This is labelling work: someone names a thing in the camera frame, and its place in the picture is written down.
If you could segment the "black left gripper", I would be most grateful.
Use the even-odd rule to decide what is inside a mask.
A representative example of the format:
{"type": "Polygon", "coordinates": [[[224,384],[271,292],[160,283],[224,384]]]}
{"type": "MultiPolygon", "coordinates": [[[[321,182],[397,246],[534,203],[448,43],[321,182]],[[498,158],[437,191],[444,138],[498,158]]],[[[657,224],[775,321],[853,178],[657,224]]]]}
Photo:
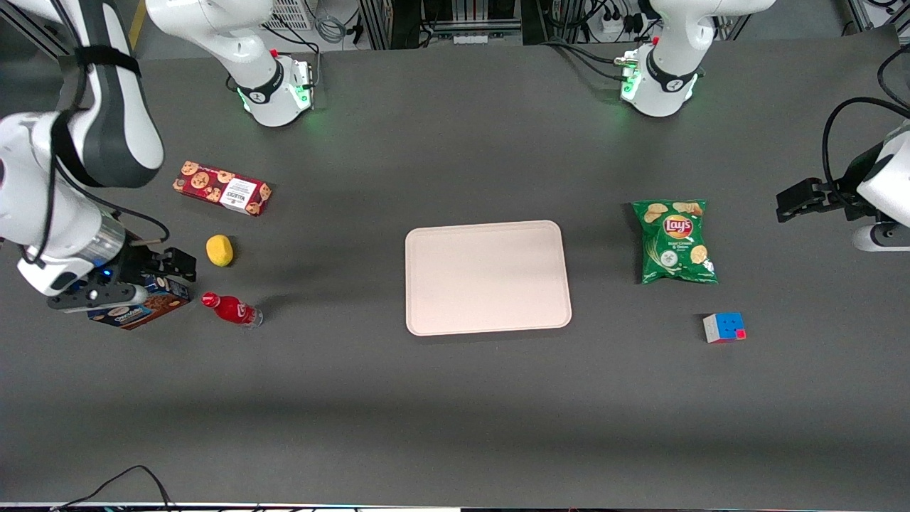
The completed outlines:
{"type": "Polygon", "coordinates": [[[776,195],[776,218],[787,223],[807,213],[831,213],[843,210],[847,221],[869,217],[869,204],[858,192],[862,179],[869,173],[868,160],[852,160],[841,178],[833,178],[831,164],[823,162],[823,182],[805,178],[776,195]]]}

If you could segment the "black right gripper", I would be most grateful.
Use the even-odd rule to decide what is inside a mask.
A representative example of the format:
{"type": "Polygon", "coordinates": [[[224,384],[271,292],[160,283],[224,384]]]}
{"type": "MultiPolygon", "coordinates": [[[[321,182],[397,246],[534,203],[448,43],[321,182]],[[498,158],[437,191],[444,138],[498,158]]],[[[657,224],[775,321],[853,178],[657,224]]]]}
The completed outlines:
{"type": "Polygon", "coordinates": [[[128,282],[145,285],[147,277],[176,277],[189,283],[196,282],[196,258],[167,247],[163,252],[153,252],[149,246],[128,246],[128,282]]]}

